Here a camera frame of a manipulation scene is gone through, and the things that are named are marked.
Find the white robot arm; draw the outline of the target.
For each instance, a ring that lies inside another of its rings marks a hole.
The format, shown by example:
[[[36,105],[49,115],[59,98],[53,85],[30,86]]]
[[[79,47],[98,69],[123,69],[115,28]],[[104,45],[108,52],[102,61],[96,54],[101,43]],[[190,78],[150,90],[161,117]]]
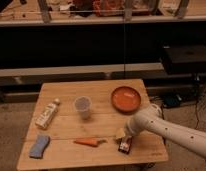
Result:
[[[116,131],[115,139],[138,136],[147,130],[206,159],[206,132],[171,123],[161,115],[161,108],[154,103],[139,109]]]

